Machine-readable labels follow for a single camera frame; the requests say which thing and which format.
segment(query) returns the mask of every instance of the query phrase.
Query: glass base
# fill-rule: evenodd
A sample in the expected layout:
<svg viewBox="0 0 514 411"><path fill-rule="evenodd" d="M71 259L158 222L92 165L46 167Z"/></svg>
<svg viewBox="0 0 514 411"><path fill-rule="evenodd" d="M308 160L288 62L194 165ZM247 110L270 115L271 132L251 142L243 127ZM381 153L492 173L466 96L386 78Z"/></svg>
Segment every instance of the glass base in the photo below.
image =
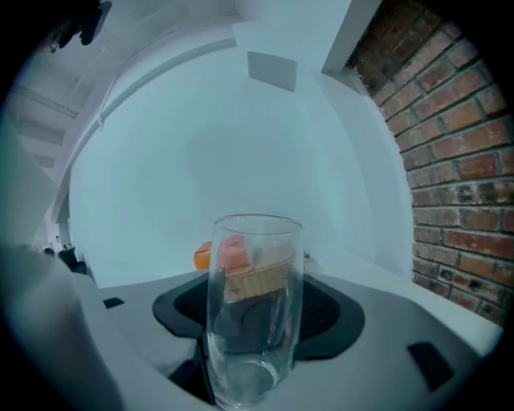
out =
<svg viewBox="0 0 514 411"><path fill-rule="evenodd" d="M278 381L276 370L259 361L233 364L224 377L230 391L220 393L215 389L214 395L216 403L226 411L253 409Z"/></svg>

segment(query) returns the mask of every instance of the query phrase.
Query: drinking glass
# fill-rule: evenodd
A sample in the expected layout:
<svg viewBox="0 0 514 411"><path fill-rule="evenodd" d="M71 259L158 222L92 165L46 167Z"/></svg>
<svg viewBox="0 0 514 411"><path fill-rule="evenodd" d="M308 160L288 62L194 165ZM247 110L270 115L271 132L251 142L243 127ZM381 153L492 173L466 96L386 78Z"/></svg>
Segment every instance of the drinking glass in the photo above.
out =
<svg viewBox="0 0 514 411"><path fill-rule="evenodd" d="M223 409L253 409L291 370L303 260L302 226L294 220L231 215L214 224L208 370Z"/></svg>

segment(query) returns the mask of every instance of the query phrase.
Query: red brick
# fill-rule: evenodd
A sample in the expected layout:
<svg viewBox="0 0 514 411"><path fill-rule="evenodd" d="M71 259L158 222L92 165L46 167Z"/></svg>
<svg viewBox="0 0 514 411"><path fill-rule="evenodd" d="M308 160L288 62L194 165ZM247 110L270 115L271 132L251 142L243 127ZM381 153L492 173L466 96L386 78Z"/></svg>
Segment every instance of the red brick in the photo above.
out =
<svg viewBox="0 0 514 411"><path fill-rule="evenodd" d="M412 205L438 206L441 204L441 196L437 189L417 190L412 193Z"/></svg>
<svg viewBox="0 0 514 411"><path fill-rule="evenodd" d="M514 233L514 211L505 211L504 228L509 233Z"/></svg>
<svg viewBox="0 0 514 411"><path fill-rule="evenodd" d="M414 240L430 242L431 244L441 243L441 230L435 228L415 227Z"/></svg>
<svg viewBox="0 0 514 411"><path fill-rule="evenodd" d="M394 76L394 82L402 86L413 79L421 70L427 67L437 56L451 45L450 38L443 32L438 32L419 52Z"/></svg>
<svg viewBox="0 0 514 411"><path fill-rule="evenodd" d="M418 86L416 86L415 83L409 83L395 96L387 100L380 107L380 111L382 112L384 118L387 120L393 114L396 114L403 108L407 107L410 103L415 101L420 95L421 92L419 91Z"/></svg>
<svg viewBox="0 0 514 411"><path fill-rule="evenodd" d="M414 24L414 29L423 37L427 37L440 24L441 18L432 10L426 10L424 15Z"/></svg>
<svg viewBox="0 0 514 411"><path fill-rule="evenodd" d="M469 295L465 292L459 291L456 288L453 288L451 290L449 300L473 312L476 311L476 308L480 304L479 299L477 299L473 295Z"/></svg>
<svg viewBox="0 0 514 411"><path fill-rule="evenodd" d="M514 182L495 181L479 183L475 186L475 204L512 204L514 202Z"/></svg>
<svg viewBox="0 0 514 411"><path fill-rule="evenodd" d="M455 48L448 51L448 59L450 59L457 68L476 59L478 55L479 51L476 50L475 45L468 39L461 40Z"/></svg>
<svg viewBox="0 0 514 411"><path fill-rule="evenodd" d="M502 287L492 283L486 283L481 279L464 273L454 274L453 285L493 303L500 303L504 297L504 289Z"/></svg>
<svg viewBox="0 0 514 411"><path fill-rule="evenodd" d="M454 266L457 263L459 252L446 247L416 242L414 244L414 255L425 260L440 262L446 266Z"/></svg>
<svg viewBox="0 0 514 411"><path fill-rule="evenodd" d="M494 154L482 154L459 161L459 174L463 180L494 177L496 175L496 163Z"/></svg>
<svg viewBox="0 0 514 411"><path fill-rule="evenodd" d="M425 2L422 0L406 0L406 3L413 10L416 10L418 13L422 13L426 9Z"/></svg>
<svg viewBox="0 0 514 411"><path fill-rule="evenodd" d="M417 17L418 13L407 5L400 5L394 16L393 25L381 38L381 52L385 54L395 47Z"/></svg>
<svg viewBox="0 0 514 411"><path fill-rule="evenodd" d="M507 318L507 312L502 310L501 308L495 307L494 305L488 303L482 303L477 311L477 314L500 325L504 326L505 320Z"/></svg>
<svg viewBox="0 0 514 411"><path fill-rule="evenodd" d="M377 19L377 21L373 24L373 26L369 29L369 35L375 39L381 39L385 33L387 33L388 29L393 26L393 21L395 18L395 14L386 12Z"/></svg>
<svg viewBox="0 0 514 411"><path fill-rule="evenodd" d="M474 256L464 253L460 255L459 269L461 271L489 279L492 276L493 267L493 262L484 260L478 255Z"/></svg>
<svg viewBox="0 0 514 411"><path fill-rule="evenodd" d="M500 152L500 165L503 175L514 174L514 149Z"/></svg>
<svg viewBox="0 0 514 411"><path fill-rule="evenodd" d="M463 35L462 30L453 22L445 22L443 24L443 30L451 37L452 40L456 40Z"/></svg>
<svg viewBox="0 0 514 411"><path fill-rule="evenodd" d="M414 149L407 154L402 154L403 166L409 171L416 167L430 164L432 162L432 152L430 147L424 146Z"/></svg>
<svg viewBox="0 0 514 411"><path fill-rule="evenodd" d="M415 272L426 275L427 277L436 277L438 267L437 264L434 264L431 261L421 260L420 258L414 258L413 264Z"/></svg>
<svg viewBox="0 0 514 411"><path fill-rule="evenodd" d="M432 291L433 293L441 295L442 297L446 297L448 295L448 291L450 290L447 285L427 277L422 277L421 275L415 275L413 282L414 284L418 284L419 286L426 288L428 291Z"/></svg>
<svg viewBox="0 0 514 411"><path fill-rule="evenodd" d="M496 264L493 279L507 287L514 287L514 264Z"/></svg>
<svg viewBox="0 0 514 411"><path fill-rule="evenodd" d="M370 91L374 91L385 80L384 75L373 65L373 62L359 63L356 69L362 83Z"/></svg>
<svg viewBox="0 0 514 411"><path fill-rule="evenodd" d="M458 179L459 176L450 162L432 165L431 167L407 173L407 182L411 189Z"/></svg>
<svg viewBox="0 0 514 411"><path fill-rule="evenodd" d="M378 40L367 38L359 46L359 49L351 62L351 67L363 67L367 66L369 62L372 62L376 58L376 51L379 44Z"/></svg>
<svg viewBox="0 0 514 411"><path fill-rule="evenodd" d="M423 89L428 92L444 80L450 78L454 73L455 69L446 60L440 60L423 72L418 77L418 80Z"/></svg>
<svg viewBox="0 0 514 411"><path fill-rule="evenodd" d="M397 60L391 60L390 58L384 58L383 62L377 62L377 65L380 66L382 74L389 78L398 71L398 69L402 66L402 63Z"/></svg>
<svg viewBox="0 0 514 411"><path fill-rule="evenodd" d="M480 92L478 97L483 110L488 115L496 114L507 108L507 102L498 86L491 86Z"/></svg>
<svg viewBox="0 0 514 411"><path fill-rule="evenodd" d="M455 271L448 270L446 267L440 267L437 279L442 283L452 284L454 275Z"/></svg>
<svg viewBox="0 0 514 411"><path fill-rule="evenodd" d="M443 235L443 244L460 250L492 255L493 257L512 257L513 242L511 238L492 237L488 235L462 233L458 231L445 231Z"/></svg>
<svg viewBox="0 0 514 411"><path fill-rule="evenodd" d="M505 290L504 301L501 303L503 308L507 310L514 304L514 292L511 290Z"/></svg>
<svg viewBox="0 0 514 411"><path fill-rule="evenodd" d="M394 48L393 55L397 60L404 61L419 48L421 43L423 43L423 37L409 30Z"/></svg>
<svg viewBox="0 0 514 411"><path fill-rule="evenodd" d="M502 120L481 125L474 130L450 136L432 144L434 158L443 159L474 153L509 142L508 131Z"/></svg>
<svg viewBox="0 0 514 411"><path fill-rule="evenodd" d="M416 120L412 111L407 108L403 112L399 112L396 116L391 117L387 121L387 126L389 127L389 130L397 136L401 132L411 128L417 122L418 120Z"/></svg>
<svg viewBox="0 0 514 411"><path fill-rule="evenodd" d="M482 77L476 71L468 70L457 75L450 83L445 84L425 99L415 104L414 110L420 119L426 119L440 112L450 104L469 96L484 85Z"/></svg>
<svg viewBox="0 0 514 411"><path fill-rule="evenodd" d="M483 60L476 64L476 69L485 78L486 84L495 81L494 75L492 75L491 70L489 70L489 66Z"/></svg>
<svg viewBox="0 0 514 411"><path fill-rule="evenodd" d="M405 151L412 149L416 145L426 143L441 134L437 119L432 119L398 136L396 138L396 144L400 148L400 151Z"/></svg>
<svg viewBox="0 0 514 411"><path fill-rule="evenodd" d="M460 216L464 228L469 230L495 231L499 227L500 216L494 210L463 209L460 211Z"/></svg>
<svg viewBox="0 0 514 411"><path fill-rule="evenodd" d="M389 99L395 92L397 88L392 81L386 81L385 84L375 93L373 96L373 101L377 106L382 105L384 101Z"/></svg>
<svg viewBox="0 0 514 411"><path fill-rule="evenodd" d="M477 185L451 185L439 188L442 204L481 204Z"/></svg>
<svg viewBox="0 0 514 411"><path fill-rule="evenodd" d="M458 227L459 212L450 208L413 209L414 223L422 226Z"/></svg>
<svg viewBox="0 0 514 411"><path fill-rule="evenodd" d="M457 108L444 112L442 118L448 132L460 130L482 120L479 108L474 101L467 101Z"/></svg>

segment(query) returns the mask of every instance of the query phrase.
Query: brick wall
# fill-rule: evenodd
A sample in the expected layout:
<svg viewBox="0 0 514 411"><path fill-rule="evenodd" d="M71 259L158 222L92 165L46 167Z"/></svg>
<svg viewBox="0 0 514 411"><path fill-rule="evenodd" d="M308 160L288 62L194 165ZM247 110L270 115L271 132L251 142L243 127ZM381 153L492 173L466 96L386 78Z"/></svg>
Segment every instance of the brick wall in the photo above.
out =
<svg viewBox="0 0 514 411"><path fill-rule="evenodd" d="M414 282L502 324L514 289L514 149L486 63L453 22L420 1L395 0L350 65L402 153Z"/></svg>

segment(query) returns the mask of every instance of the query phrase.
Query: black tray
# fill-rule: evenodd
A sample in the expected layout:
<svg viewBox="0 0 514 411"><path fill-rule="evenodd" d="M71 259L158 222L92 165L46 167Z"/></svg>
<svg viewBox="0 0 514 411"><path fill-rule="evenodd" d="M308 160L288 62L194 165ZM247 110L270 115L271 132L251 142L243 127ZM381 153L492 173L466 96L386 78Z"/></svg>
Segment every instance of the black tray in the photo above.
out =
<svg viewBox="0 0 514 411"><path fill-rule="evenodd" d="M208 273L157 297L153 314L179 337L202 338L206 328ZM295 360L329 359L341 354L359 337L364 312L347 295L304 275L300 338Z"/></svg>

